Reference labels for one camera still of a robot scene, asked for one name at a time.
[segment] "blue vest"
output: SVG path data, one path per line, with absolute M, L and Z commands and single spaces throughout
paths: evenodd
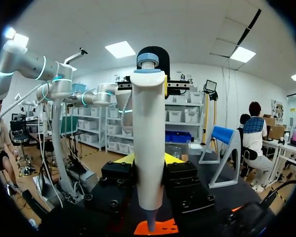
M 263 129 L 264 119 L 260 117 L 250 118 L 243 127 L 243 133 L 261 132 Z

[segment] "white shirt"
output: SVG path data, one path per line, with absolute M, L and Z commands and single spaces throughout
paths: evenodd
M 262 152 L 262 137 L 267 136 L 266 122 L 263 123 L 261 132 L 244 133 L 243 134 L 243 146 L 255 151 L 258 157 L 263 155 Z

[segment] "poster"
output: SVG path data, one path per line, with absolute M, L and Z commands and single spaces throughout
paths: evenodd
M 275 118 L 276 124 L 283 123 L 283 104 L 276 100 L 271 100 L 272 117 Z

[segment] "person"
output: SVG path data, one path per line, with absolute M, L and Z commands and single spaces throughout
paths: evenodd
M 13 184 L 13 185 L 11 185 L 11 187 L 13 188 L 14 191 L 19 192 L 19 188 L 16 183 L 16 178 L 15 178 L 12 164 L 9 160 L 8 154 L 4 150 L 5 144 L 7 145 L 9 151 L 13 154 L 15 159 L 17 159 L 17 157 L 19 156 L 19 153 L 12 145 L 8 130 L 7 130 L 3 120 L 0 119 L 0 171 L 6 170 L 6 172 L 8 173 L 8 175 L 11 179 L 11 182 Z
M 250 115 L 248 114 L 242 114 L 240 116 L 240 125 L 239 127 L 237 128 L 237 130 L 239 131 L 239 134 L 240 134 L 240 142 L 241 142 L 241 147 L 242 147 L 242 140 L 243 140 L 243 127 L 245 125 L 245 123 L 251 118 Z M 236 150 L 233 150 L 232 153 L 231 153 L 231 156 L 232 156 L 232 160 L 233 160 L 233 168 L 234 170 L 236 170 L 236 157 L 237 157 L 237 152 Z
M 252 168 L 257 169 L 256 176 L 251 183 L 252 188 L 257 193 L 262 193 L 264 185 L 272 171 L 272 162 L 263 155 L 262 152 L 262 137 L 267 136 L 266 122 L 259 117 L 261 113 L 261 106 L 258 102 L 252 102 L 249 106 L 251 118 L 245 123 L 243 127 L 243 146 L 249 148 L 257 153 L 255 160 L 248 160 L 245 162 Z

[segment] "white stand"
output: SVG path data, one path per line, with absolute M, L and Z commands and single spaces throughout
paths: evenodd
M 219 155 L 217 155 L 216 160 L 203 160 L 206 153 L 204 151 L 210 148 L 212 138 L 216 138 L 217 140 L 220 140 L 221 142 L 224 142 L 225 144 L 228 145 L 227 150 L 222 158 L 222 161 L 220 161 Z M 202 156 L 198 161 L 199 164 L 220 164 L 214 177 L 209 183 L 210 189 L 230 186 L 238 183 L 238 177 L 240 172 L 240 156 L 241 156 L 241 141 L 240 141 L 240 134 L 238 130 L 231 130 L 223 127 L 214 126 L 210 136 L 207 139 L 206 147 L 203 150 L 204 151 L 202 153 Z M 217 178 L 219 177 L 224 165 L 226 164 L 233 150 L 237 151 L 236 172 L 233 180 L 216 183 Z

